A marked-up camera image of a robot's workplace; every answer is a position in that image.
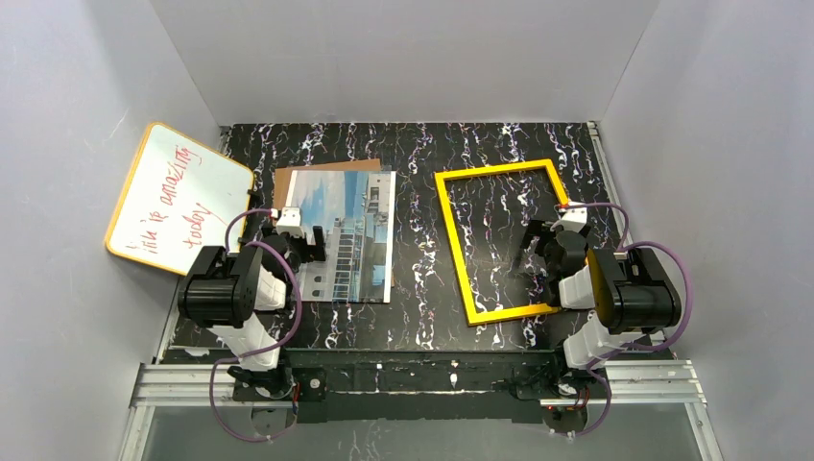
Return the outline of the yellow wooden picture frame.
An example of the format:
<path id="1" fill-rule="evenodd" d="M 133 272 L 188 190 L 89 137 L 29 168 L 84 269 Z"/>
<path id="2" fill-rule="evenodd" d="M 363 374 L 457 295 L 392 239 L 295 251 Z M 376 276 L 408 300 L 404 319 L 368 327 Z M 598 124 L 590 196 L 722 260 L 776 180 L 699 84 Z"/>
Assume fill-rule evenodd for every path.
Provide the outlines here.
<path id="1" fill-rule="evenodd" d="M 563 182 L 560 179 L 554 162 L 549 158 L 460 170 L 440 171 L 434 174 L 445 230 L 448 236 L 450 251 L 454 263 L 456 279 L 461 290 L 467 324 L 470 327 L 517 320 L 526 317 L 535 317 L 539 315 L 557 314 L 562 309 L 560 307 L 550 306 L 545 303 L 534 303 L 495 311 L 481 312 L 477 310 L 475 298 L 469 282 L 463 248 L 460 243 L 458 232 L 456 230 L 456 223 L 453 218 L 452 204 L 448 197 L 446 182 L 536 170 L 543 170 L 546 173 L 548 180 L 553 186 L 557 204 L 560 206 L 567 205 L 569 201 L 566 190 L 563 186 Z"/>

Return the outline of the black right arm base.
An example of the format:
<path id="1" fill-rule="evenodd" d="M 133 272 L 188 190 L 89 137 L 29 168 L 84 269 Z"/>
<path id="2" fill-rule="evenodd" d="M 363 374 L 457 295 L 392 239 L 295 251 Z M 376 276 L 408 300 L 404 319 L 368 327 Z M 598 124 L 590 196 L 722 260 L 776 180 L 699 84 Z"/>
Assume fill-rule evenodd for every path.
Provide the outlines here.
<path id="1" fill-rule="evenodd" d="M 591 374 L 560 365 L 522 365 L 512 369 L 507 386 L 519 400 L 554 400 L 555 403 L 545 403 L 544 406 L 555 412 L 584 410 L 590 403 L 607 396 L 600 377 L 607 378 L 603 369 Z"/>

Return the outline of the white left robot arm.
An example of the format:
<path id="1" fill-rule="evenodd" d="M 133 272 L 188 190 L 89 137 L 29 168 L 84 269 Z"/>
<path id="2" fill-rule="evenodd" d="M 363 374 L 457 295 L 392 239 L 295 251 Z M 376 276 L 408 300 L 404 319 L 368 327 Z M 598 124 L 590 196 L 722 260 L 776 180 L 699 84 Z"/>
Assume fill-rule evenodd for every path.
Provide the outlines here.
<path id="1" fill-rule="evenodd" d="M 180 284 L 177 305 L 182 317 L 218 336 L 235 355 L 234 363 L 250 372 L 277 367 L 280 350 L 299 329 L 302 289 L 296 274 L 301 264 L 326 261 L 323 228 L 307 236 L 271 232 L 245 244 L 236 254 L 204 246 Z M 258 318 L 294 303 L 294 323 L 274 339 Z"/>

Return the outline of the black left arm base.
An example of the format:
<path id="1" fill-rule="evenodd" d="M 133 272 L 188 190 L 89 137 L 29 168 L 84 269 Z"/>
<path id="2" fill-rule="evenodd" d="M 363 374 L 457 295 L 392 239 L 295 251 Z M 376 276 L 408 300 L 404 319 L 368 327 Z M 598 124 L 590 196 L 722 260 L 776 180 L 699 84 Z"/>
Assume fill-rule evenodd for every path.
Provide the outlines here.
<path id="1" fill-rule="evenodd" d="M 326 395 L 326 374 L 319 368 L 278 366 L 255 372 L 231 366 L 227 374 L 235 379 L 232 396 L 236 401 L 322 401 Z"/>

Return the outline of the brown cardboard backing board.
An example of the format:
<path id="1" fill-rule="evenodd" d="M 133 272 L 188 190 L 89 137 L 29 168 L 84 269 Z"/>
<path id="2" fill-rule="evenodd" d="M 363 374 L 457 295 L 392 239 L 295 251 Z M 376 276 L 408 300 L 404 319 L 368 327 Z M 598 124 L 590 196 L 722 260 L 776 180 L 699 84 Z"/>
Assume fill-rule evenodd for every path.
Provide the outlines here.
<path id="1" fill-rule="evenodd" d="M 314 170 L 314 171 L 380 171 L 381 160 L 378 158 L 357 159 L 349 161 L 329 162 L 323 164 L 307 165 L 307 166 L 289 166 L 284 168 L 276 168 L 274 193 L 273 193 L 273 208 L 282 210 L 285 207 L 289 185 L 292 180 L 292 175 L 295 171 L 301 170 Z"/>

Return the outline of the building photo print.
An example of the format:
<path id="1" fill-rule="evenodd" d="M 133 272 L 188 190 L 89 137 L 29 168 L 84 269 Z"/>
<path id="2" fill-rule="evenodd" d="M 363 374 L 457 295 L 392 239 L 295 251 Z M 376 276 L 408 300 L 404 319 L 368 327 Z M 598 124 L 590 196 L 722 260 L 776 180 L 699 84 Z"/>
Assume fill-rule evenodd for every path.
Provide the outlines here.
<path id="1" fill-rule="evenodd" d="M 298 281 L 307 302 L 389 303 L 395 245 L 394 171 L 297 170 L 286 205 L 303 226 L 323 229 L 325 260 Z"/>

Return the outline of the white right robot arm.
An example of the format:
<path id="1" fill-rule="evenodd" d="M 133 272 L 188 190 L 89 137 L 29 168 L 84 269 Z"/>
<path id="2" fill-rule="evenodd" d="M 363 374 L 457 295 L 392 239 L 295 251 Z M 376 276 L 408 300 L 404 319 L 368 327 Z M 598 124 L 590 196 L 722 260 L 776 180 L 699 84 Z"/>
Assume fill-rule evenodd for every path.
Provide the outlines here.
<path id="1" fill-rule="evenodd" d="M 539 300 L 550 307 L 586 310 L 587 320 L 558 347 L 567 368 L 588 370 L 648 333 L 676 326 L 682 301 L 651 248 L 591 249 L 587 228 L 563 220 L 532 220 L 520 254 L 537 243 L 543 260 Z"/>

